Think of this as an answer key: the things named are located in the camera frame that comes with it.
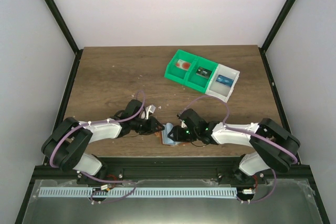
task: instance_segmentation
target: wooden surface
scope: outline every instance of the wooden surface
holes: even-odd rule
[[[123,110],[132,95],[142,89],[146,105],[161,107],[154,115],[162,124],[179,124],[177,113],[202,94],[164,78],[165,68],[178,49],[240,71],[228,101],[227,123],[247,124],[265,117],[280,123],[257,46],[85,48],[66,117],[74,116],[79,121],[106,119]],[[211,98],[196,102],[192,108],[207,121],[220,121],[226,114],[224,105]],[[87,148],[88,153],[98,156],[237,156],[251,151],[231,144],[170,147],[154,135],[101,140]]]

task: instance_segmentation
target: small card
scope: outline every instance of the small card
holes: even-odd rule
[[[184,61],[184,60],[178,60],[177,63],[175,64],[175,66],[177,66],[178,68],[181,68],[183,70],[188,70],[190,67],[190,62]]]
[[[227,78],[225,76],[222,76],[221,74],[218,75],[216,82],[219,82],[221,84],[224,84],[225,86],[232,87],[233,80],[230,78]]]
[[[202,67],[199,67],[198,70],[196,71],[197,75],[202,76],[206,79],[210,78],[211,73],[212,73],[212,71],[210,71],[208,69],[205,69],[205,68],[202,68]]]

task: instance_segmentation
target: small box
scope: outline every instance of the small box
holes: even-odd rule
[[[178,50],[167,65],[164,76],[227,102],[239,73],[227,66]]]

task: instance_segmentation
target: green tray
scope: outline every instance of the green tray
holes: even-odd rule
[[[178,60],[184,60],[189,62],[191,64],[189,69],[183,70],[178,68],[176,66]],[[218,63],[182,50],[178,50],[174,55],[173,59],[167,65],[164,76],[167,79],[176,81],[201,93],[205,93],[217,66]],[[209,79],[196,74],[199,67],[212,71]]]

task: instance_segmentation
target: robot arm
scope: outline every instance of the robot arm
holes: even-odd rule
[[[176,142],[201,140],[204,144],[239,144],[256,150],[242,157],[239,170],[235,171],[237,178],[252,176],[269,168],[285,173],[300,147],[300,142],[293,135],[271,119],[246,125],[207,123],[192,109],[185,110],[177,117],[182,121],[182,125],[174,126],[168,134],[168,137]],[[255,135],[272,139],[274,144],[264,142]]]
[[[141,116],[131,120],[118,123],[119,119],[126,119],[135,115],[141,108],[142,103],[138,100],[131,100],[126,109],[117,112],[114,116],[93,124],[91,122],[79,122],[74,118],[66,118],[43,144],[41,151],[49,159],[59,141],[74,127],[85,125],[72,133],[69,138],[71,142],[64,141],[57,150],[53,163],[63,172],[75,169],[92,176],[104,178],[103,164],[93,155],[85,153],[88,144],[106,138],[119,138],[134,130],[139,135],[149,135],[164,129],[164,126],[154,117],[153,105],[147,107]]]

